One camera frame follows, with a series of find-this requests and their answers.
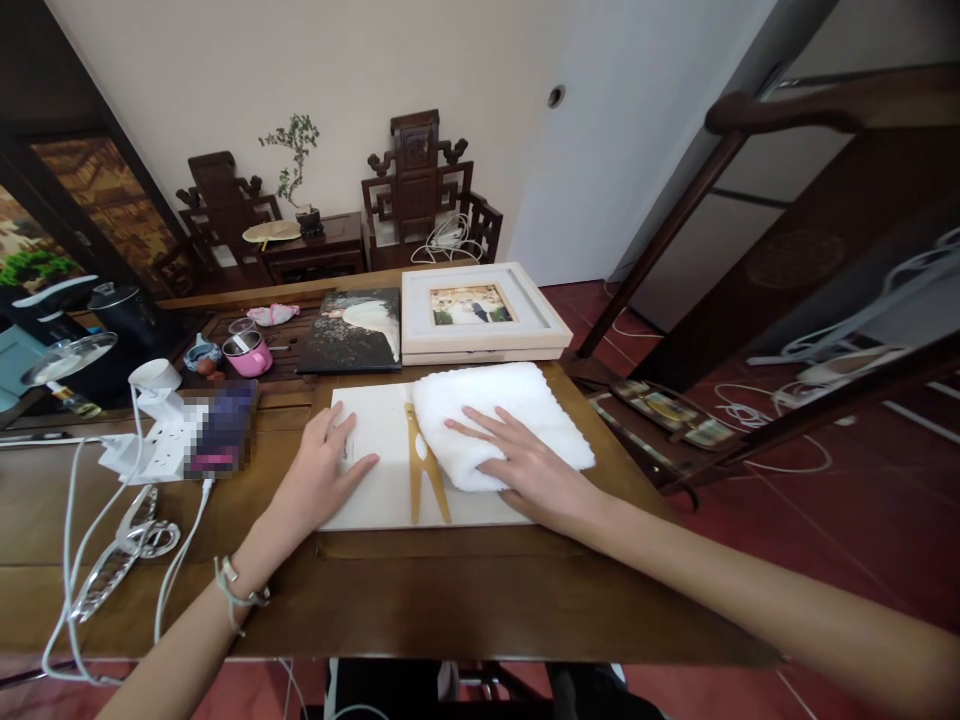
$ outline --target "white board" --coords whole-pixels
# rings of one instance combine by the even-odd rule
[[[410,443],[404,410],[404,404],[410,402],[410,385],[372,385],[333,391],[332,402],[343,402],[341,417],[352,412],[357,414],[357,425],[344,448],[342,468],[345,470],[370,453],[377,453],[380,462],[320,531],[529,525],[530,521],[503,502],[498,493],[461,492],[445,472],[443,484],[453,523],[443,522],[426,473],[420,481],[420,522],[411,523]]]

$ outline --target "white towel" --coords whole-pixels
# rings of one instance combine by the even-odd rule
[[[413,407],[424,440],[453,484],[466,492],[506,490],[500,480],[477,465],[503,453],[485,440],[451,430],[444,421],[458,420],[483,430],[463,414],[463,407],[496,418],[499,405],[526,425],[543,443],[577,470],[593,467],[590,444],[550,392],[543,373],[533,363],[508,363],[450,370],[428,375],[413,384]]]

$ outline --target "pink cup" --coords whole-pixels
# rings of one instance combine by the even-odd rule
[[[256,330],[234,335],[223,344],[223,354],[244,377],[258,377],[273,366],[273,355]]]

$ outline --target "bonsai tree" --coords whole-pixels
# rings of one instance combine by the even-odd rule
[[[290,118],[290,127],[284,130],[277,128],[275,132],[266,137],[258,138],[261,147],[267,145],[281,145],[293,150],[293,172],[290,168],[284,168],[280,172],[280,183],[277,187],[277,195],[286,199],[291,205],[297,208],[298,212],[309,213],[312,208],[309,203],[301,208],[293,201],[293,193],[303,184],[303,163],[310,154],[310,148],[317,146],[317,135],[319,132],[314,126],[309,115],[297,115]]]
[[[59,282],[79,267],[70,258],[47,250],[21,250],[7,258],[0,271],[0,285],[19,287],[37,279]]]

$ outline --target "small bowl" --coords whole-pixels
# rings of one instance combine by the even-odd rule
[[[223,360],[223,351],[220,350],[220,346],[216,343],[197,343],[187,350],[187,354],[183,356],[183,364],[193,372],[196,372],[197,363],[204,358],[209,358],[213,361],[214,365],[219,366],[220,361]]]

